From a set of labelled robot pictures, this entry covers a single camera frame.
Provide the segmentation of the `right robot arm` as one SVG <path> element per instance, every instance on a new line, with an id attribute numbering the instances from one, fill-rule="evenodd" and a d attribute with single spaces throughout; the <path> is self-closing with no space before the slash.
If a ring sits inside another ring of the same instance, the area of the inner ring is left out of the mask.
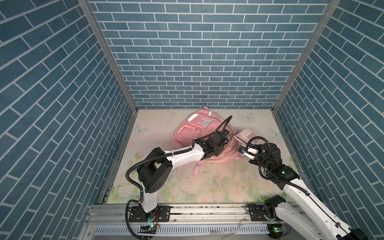
<path id="1" fill-rule="evenodd" d="M 333 213 L 291 167 L 283 164 L 281 151 L 272 143 L 239 145 L 238 151 L 258 166 L 260 176 L 273 182 L 291 197 L 304 215 L 294 210 L 286 200 L 275 195 L 264 203 L 264 214 L 269 220 L 281 220 L 307 240 L 366 240 L 359 228 L 353 229 Z"/>

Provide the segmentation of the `left corner aluminium post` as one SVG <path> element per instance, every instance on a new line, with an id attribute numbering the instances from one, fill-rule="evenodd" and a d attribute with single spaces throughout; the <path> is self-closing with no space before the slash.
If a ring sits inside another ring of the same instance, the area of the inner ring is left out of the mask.
<path id="1" fill-rule="evenodd" d="M 114 76 L 116 77 L 117 79 L 117 82 L 120 86 L 120 88 L 122 89 L 124 95 L 125 95 L 125 98 L 129 104 L 129 106 L 131 107 L 132 111 L 134 114 L 137 113 L 138 109 L 133 101 L 133 98 L 131 96 L 131 94 L 129 93 L 129 90 L 127 88 L 127 85 L 124 81 L 124 78 L 121 74 L 121 71 L 117 65 L 117 62 L 113 56 L 113 53 L 108 45 L 108 42 L 103 34 L 103 31 L 97 21 L 97 18 L 94 14 L 94 11 L 91 7 L 91 4 L 89 1 L 86 1 L 86 0 L 78 0 L 78 3 L 95 35 L 95 38 L 97 39 L 100 47 L 101 47 L 101 50 L 103 51 L 106 59 L 107 59 L 107 62 L 108 64 L 110 65 L 110 68 L 111 70 L 113 71 L 113 74 Z"/>

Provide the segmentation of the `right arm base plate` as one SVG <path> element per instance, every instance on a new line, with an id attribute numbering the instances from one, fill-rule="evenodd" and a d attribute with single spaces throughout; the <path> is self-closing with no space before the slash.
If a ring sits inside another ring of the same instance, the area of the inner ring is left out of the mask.
<path id="1" fill-rule="evenodd" d="M 250 214 L 251 221 L 281 221 L 276 214 L 275 207 L 272 205 L 248 204 L 245 210 Z"/>

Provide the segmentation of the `pink student backpack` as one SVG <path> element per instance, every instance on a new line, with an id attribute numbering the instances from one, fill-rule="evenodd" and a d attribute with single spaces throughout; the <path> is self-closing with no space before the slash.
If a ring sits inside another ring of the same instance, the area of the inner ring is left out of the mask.
<path id="1" fill-rule="evenodd" d="M 212 133 L 223 121 L 220 116 L 210 111 L 207 107 L 203 107 L 201 110 L 193 113 L 177 128 L 173 135 L 174 148 L 180 149 L 190 146 L 194 139 Z M 221 164 L 242 158 L 242 155 L 238 152 L 240 143 L 235 139 L 235 135 L 238 133 L 231 125 L 226 126 L 226 131 L 228 132 L 229 143 L 219 156 L 213 156 L 207 162 Z"/>

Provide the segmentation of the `right corner aluminium post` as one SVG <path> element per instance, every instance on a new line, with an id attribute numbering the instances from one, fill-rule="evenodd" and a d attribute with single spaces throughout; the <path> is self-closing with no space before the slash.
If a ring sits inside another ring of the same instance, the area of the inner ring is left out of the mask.
<path id="1" fill-rule="evenodd" d="M 309 55 L 313 51 L 316 43 L 320 39 L 320 36 L 322 35 L 324 29 L 326 28 L 328 22 L 330 21 L 332 15 L 336 11 L 340 2 L 341 2 L 341 0 L 331 0 L 331 1 L 329 1 L 328 5 L 326 6 L 319 22 L 315 26 L 315 28 L 312 32 L 312 35 L 310 36 L 307 44 L 304 47 L 302 54 L 300 55 L 296 65 L 293 67 L 290 76 L 288 77 L 284 87 L 282 88 L 281 93 L 279 94 L 276 102 L 274 103 L 274 105 L 272 107 L 272 113 L 273 114 L 276 114 L 278 109 L 282 105 L 284 98 L 286 97 L 290 88 L 294 84 L 297 76 L 299 75 L 304 64 L 306 63 L 307 59 L 309 58 Z"/>

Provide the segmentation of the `aluminium front rail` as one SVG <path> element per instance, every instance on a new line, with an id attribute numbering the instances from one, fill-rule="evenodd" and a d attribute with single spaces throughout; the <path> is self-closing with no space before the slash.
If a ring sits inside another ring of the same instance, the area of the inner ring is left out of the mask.
<path id="1" fill-rule="evenodd" d="M 133 203 L 126 205 L 94 205 L 80 233 L 81 240 L 92 240 L 98 236 L 129 236 L 131 232 L 144 237 L 170 238 L 219 235 L 226 238 L 233 235 L 266 235 L 281 239 L 290 231 L 296 231 L 284 221 L 252 222 L 245 210 L 248 204 L 160 204 L 170 206 L 169 222 L 129 222 Z M 298 205 L 291 205 L 304 215 Z"/>

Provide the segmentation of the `white pink calculator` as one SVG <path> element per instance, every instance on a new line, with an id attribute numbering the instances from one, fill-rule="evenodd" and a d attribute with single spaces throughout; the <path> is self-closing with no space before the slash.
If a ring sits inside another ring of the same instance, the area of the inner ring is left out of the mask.
<path id="1" fill-rule="evenodd" d="M 253 137 L 256 137 L 256 133 L 249 129 L 244 129 L 241 132 L 239 132 L 237 135 L 235 135 L 235 139 L 243 146 L 245 146 L 250 139 Z"/>

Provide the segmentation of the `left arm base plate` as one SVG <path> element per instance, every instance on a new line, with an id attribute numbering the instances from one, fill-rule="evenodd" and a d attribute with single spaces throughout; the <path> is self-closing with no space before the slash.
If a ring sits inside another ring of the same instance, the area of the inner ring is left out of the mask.
<path id="1" fill-rule="evenodd" d="M 170 206 L 157 206 L 154 210 L 146 213 L 141 206 L 131 207 L 129 214 L 129 222 L 144 223 L 144 222 L 169 222 L 171 215 Z"/>

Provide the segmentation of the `corner aluminium post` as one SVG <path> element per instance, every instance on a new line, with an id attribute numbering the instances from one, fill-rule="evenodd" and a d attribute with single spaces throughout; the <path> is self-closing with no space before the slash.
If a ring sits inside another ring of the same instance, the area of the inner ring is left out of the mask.
<path id="1" fill-rule="evenodd" d="M 328 5 L 326 6 L 319 22 L 315 26 L 315 28 L 312 32 L 312 35 L 310 36 L 307 44 L 304 47 L 302 54 L 300 55 L 296 65 L 293 67 L 290 76 L 288 77 L 284 87 L 282 88 L 281 93 L 279 94 L 276 102 L 274 103 L 274 105 L 272 107 L 272 113 L 273 114 L 276 114 L 278 109 L 282 105 L 284 98 L 286 97 L 290 88 L 294 84 L 297 76 L 299 75 L 304 64 L 306 63 L 307 59 L 309 58 L 309 55 L 313 51 L 316 43 L 320 39 L 320 36 L 322 35 L 324 29 L 326 28 L 328 22 L 330 21 L 332 15 L 336 11 L 340 2 L 341 2 L 341 0 L 331 0 L 331 1 L 329 1 Z"/>
<path id="2" fill-rule="evenodd" d="M 120 86 L 120 88 L 122 89 L 124 95 L 125 95 L 125 98 L 129 104 L 129 106 L 131 107 L 132 111 L 134 114 L 137 113 L 138 109 L 133 101 L 133 98 L 131 96 L 131 94 L 129 93 L 129 90 L 127 88 L 127 85 L 124 81 L 124 78 L 121 74 L 121 71 L 117 65 L 117 62 L 113 56 L 113 53 L 108 45 L 108 42 L 103 34 L 103 31 L 97 21 L 97 18 L 94 14 L 94 11 L 91 7 L 91 4 L 89 1 L 86 1 L 86 0 L 78 0 L 78 3 L 95 35 L 95 38 L 97 39 L 100 47 L 101 47 L 101 50 L 103 51 L 106 59 L 107 59 L 107 62 L 108 64 L 110 65 L 110 68 L 111 70 L 113 71 L 113 74 L 114 76 L 116 77 L 117 79 L 117 82 Z"/>

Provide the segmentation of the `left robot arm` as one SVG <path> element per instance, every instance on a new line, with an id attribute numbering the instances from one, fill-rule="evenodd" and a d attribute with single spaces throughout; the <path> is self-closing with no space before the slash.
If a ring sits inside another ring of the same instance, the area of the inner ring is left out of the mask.
<path id="1" fill-rule="evenodd" d="M 207 139 L 194 140 L 191 146 L 174 151 L 154 149 L 149 159 L 137 166 L 142 210 L 150 213 L 158 207 L 158 190 L 166 183 L 173 169 L 219 156 L 229 142 L 228 134 L 227 130 L 216 131 Z"/>

